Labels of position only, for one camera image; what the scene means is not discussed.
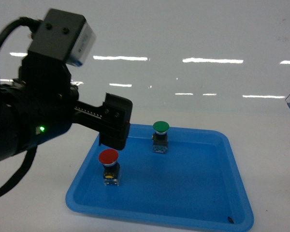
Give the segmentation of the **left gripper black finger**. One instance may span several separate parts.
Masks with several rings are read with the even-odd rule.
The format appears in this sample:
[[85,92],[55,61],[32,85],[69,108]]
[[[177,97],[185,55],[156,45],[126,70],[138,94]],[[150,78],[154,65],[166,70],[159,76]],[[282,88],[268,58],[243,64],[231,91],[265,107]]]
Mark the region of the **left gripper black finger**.
[[102,105],[102,129],[99,144],[122,150],[130,131],[132,101],[107,93]]

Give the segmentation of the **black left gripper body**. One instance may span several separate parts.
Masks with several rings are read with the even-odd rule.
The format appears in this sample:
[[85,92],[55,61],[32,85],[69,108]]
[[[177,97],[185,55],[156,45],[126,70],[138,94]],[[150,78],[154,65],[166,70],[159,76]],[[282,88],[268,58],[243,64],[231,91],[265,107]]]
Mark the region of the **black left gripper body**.
[[93,130],[98,118],[84,112],[78,88],[71,85],[65,61],[50,57],[25,57],[19,68],[17,87],[17,135],[61,135],[77,123]]

